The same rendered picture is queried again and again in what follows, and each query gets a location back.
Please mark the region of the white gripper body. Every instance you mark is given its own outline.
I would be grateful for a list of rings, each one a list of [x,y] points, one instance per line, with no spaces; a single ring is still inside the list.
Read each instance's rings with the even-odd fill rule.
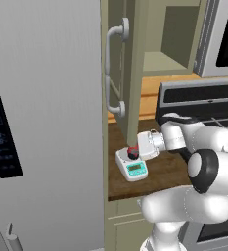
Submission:
[[[154,145],[152,134],[149,131],[137,134],[139,157],[143,161],[156,158],[159,154],[157,147]]]

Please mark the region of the red jam jar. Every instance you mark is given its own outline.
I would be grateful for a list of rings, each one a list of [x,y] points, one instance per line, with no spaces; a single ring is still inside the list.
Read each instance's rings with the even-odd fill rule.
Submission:
[[[127,149],[127,156],[131,160],[137,160],[139,158],[139,147],[129,147]]]

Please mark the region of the white digital scale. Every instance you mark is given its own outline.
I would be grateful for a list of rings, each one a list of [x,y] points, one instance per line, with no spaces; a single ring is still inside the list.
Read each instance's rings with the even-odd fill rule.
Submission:
[[[115,152],[115,162],[121,173],[129,182],[138,181],[148,176],[146,163],[140,158],[132,160],[128,157],[127,147]]]

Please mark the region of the olive base cabinet door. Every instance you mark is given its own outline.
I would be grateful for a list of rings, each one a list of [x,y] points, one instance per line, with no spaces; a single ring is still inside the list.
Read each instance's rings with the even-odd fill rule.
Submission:
[[[140,251],[150,236],[153,225],[145,219],[116,224],[115,251]]]

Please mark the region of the olive drawer front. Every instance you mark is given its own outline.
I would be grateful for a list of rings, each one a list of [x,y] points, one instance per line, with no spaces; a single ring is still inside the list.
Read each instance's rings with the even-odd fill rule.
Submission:
[[[116,219],[140,213],[139,197],[110,201],[107,203],[106,217]]]

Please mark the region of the steel and black stove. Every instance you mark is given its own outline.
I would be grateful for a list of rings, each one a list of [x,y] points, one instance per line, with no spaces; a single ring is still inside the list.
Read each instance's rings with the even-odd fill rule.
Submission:
[[[163,82],[159,88],[156,121],[168,113],[192,117],[206,126],[228,128],[228,77]],[[178,151],[188,162],[190,152]],[[186,223],[180,240],[188,251],[228,251],[228,220],[220,224]]]

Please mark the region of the grey steel fridge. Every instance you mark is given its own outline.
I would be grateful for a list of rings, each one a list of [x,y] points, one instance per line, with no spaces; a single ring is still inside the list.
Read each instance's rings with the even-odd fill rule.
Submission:
[[[23,251],[103,247],[100,0],[0,0],[0,95],[23,169],[0,228]]]

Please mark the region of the steel microwave oven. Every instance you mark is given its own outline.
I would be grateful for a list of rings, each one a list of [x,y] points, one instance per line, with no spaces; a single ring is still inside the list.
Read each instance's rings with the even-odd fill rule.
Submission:
[[[194,72],[199,77],[228,76],[228,0],[207,0]]]

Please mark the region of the olive wall cabinet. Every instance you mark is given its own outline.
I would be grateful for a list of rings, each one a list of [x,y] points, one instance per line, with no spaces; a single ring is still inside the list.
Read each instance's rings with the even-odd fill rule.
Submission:
[[[148,0],[143,76],[193,71],[207,0]]]

